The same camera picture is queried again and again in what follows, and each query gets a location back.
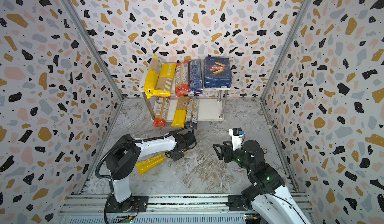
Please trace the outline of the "yellow spaghetti bag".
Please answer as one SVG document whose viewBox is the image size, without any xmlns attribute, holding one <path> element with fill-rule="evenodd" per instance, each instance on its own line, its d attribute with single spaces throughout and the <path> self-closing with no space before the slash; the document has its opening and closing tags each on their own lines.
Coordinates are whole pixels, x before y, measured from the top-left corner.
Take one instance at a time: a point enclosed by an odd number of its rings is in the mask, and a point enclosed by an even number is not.
<svg viewBox="0 0 384 224">
<path fill-rule="evenodd" d="M 189 104 L 189 97 L 180 97 L 178 98 L 174 120 L 171 124 L 172 127 L 184 128 L 185 120 L 187 116 L 187 109 Z"/>
<path fill-rule="evenodd" d="M 154 96 L 158 97 L 170 97 L 171 87 L 175 75 L 177 64 L 175 63 L 163 63 L 160 71 L 160 75 L 157 81 L 157 85 L 153 92 Z"/>
<path fill-rule="evenodd" d="M 152 95 L 154 94 L 154 90 L 156 88 L 156 85 L 159 79 L 159 73 L 160 73 L 159 59 L 158 59 L 158 56 L 154 54 L 149 65 L 149 70 L 147 72 L 147 76 L 144 84 L 144 91 L 147 99 L 151 98 Z"/>
<path fill-rule="evenodd" d="M 169 153 L 159 154 L 155 157 L 136 163 L 136 168 L 140 176 L 151 170 L 152 168 L 162 164 L 165 160 L 171 156 Z"/>
</svg>

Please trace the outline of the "clear blue-end spaghetti bag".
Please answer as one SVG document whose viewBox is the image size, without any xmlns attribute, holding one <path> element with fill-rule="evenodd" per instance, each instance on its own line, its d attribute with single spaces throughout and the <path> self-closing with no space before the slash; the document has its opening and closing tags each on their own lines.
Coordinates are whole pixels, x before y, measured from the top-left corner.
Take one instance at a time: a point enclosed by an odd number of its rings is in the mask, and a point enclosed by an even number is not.
<svg viewBox="0 0 384 224">
<path fill-rule="evenodd" d="M 187 115 L 185 119 L 185 127 L 192 127 L 197 129 L 199 115 L 199 99 L 191 98 L 187 107 Z"/>
</svg>

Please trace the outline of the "red-end spaghetti bag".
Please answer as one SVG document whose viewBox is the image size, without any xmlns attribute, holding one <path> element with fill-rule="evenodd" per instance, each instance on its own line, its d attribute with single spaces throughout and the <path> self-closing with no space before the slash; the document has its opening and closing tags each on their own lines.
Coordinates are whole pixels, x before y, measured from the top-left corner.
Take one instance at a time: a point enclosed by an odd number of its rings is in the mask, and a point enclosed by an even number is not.
<svg viewBox="0 0 384 224">
<path fill-rule="evenodd" d="M 175 95 L 182 97 L 190 93 L 189 89 L 189 62 L 178 63 L 175 71 Z"/>
<path fill-rule="evenodd" d="M 153 127 L 164 128 L 168 116 L 168 110 L 170 106 L 170 97 L 160 97 L 156 104 L 155 119 Z"/>
</svg>

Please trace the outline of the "blue Barilla spaghetti box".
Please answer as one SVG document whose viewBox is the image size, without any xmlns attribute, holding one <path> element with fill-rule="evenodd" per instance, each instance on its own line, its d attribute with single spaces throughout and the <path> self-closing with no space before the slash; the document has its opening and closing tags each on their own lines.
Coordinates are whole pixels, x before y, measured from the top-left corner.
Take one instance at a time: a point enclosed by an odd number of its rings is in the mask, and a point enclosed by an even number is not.
<svg viewBox="0 0 384 224">
<path fill-rule="evenodd" d="M 203 76 L 200 60 L 191 60 L 189 62 L 189 89 L 192 95 L 203 93 Z"/>
</svg>

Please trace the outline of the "blue Barilla penne box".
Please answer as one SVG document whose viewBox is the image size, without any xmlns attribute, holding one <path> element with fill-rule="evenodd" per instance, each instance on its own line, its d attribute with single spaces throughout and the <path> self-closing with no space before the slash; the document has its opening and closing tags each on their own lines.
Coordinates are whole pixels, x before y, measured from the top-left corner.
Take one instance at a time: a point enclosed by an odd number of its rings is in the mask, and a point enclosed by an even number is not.
<svg viewBox="0 0 384 224">
<path fill-rule="evenodd" d="M 229 58 L 205 57 L 203 71 L 205 88 L 231 87 L 233 76 Z"/>
</svg>

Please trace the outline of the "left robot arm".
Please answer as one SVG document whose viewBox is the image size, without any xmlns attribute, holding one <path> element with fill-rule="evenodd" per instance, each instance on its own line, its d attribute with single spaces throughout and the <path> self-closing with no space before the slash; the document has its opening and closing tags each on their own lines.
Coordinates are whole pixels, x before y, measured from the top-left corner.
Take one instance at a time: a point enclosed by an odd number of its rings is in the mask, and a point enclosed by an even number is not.
<svg viewBox="0 0 384 224">
<path fill-rule="evenodd" d="M 164 136 L 147 139 L 122 136 L 95 168 L 95 177 L 107 179 L 110 193 L 106 200 L 104 213 L 144 213 L 149 196 L 134 196 L 130 188 L 130 176 L 140 158 L 165 152 L 173 161 L 184 157 L 184 152 L 197 144 L 194 131 L 183 133 L 185 129 L 172 131 Z"/>
</svg>

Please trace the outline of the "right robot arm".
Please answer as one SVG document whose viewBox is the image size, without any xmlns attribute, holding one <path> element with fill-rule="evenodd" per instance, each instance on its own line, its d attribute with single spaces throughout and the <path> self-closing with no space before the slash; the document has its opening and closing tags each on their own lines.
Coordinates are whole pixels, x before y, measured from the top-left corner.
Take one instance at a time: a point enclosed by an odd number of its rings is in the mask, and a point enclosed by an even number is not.
<svg viewBox="0 0 384 224">
<path fill-rule="evenodd" d="M 220 161 L 234 162 L 247 171 L 251 185 L 242 191 L 242 206 L 256 211 L 267 224 L 309 224 L 283 178 L 266 162 L 260 144 L 248 140 L 239 149 L 233 147 L 226 141 L 213 144 Z"/>
</svg>

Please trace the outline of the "white two-tier shelf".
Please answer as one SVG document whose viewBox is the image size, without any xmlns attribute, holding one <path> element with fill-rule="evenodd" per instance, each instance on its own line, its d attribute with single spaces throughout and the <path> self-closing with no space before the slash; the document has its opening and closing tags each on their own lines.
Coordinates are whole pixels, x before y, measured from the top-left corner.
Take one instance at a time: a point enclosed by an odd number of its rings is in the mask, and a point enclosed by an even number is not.
<svg viewBox="0 0 384 224">
<path fill-rule="evenodd" d="M 142 93 L 143 99 L 147 106 L 148 111 L 150 112 L 152 121 L 155 119 L 155 111 L 157 107 L 158 97 L 147 98 L 144 85 L 146 76 L 149 69 L 145 69 L 143 76 L 140 80 L 139 91 Z M 197 97 L 199 101 L 199 111 L 198 111 L 198 121 L 215 121 L 220 122 L 224 120 L 224 110 L 227 103 L 227 96 L 229 94 L 230 88 L 220 88 L 220 89 L 207 89 L 204 88 L 204 92 L 215 91 L 218 92 L 213 98 L 204 98 Z"/>
</svg>

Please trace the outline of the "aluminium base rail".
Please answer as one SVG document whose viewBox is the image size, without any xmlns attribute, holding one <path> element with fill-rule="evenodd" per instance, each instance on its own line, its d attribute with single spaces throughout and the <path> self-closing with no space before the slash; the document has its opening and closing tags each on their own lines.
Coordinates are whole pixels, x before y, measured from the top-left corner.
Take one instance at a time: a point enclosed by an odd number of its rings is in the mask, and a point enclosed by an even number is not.
<svg viewBox="0 0 384 224">
<path fill-rule="evenodd" d="M 105 195 L 72 195 L 59 212 L 60 224 L 315 224 L 304 193 L 135 195 L 127 211 L 106 208 Z"/>
</svg>

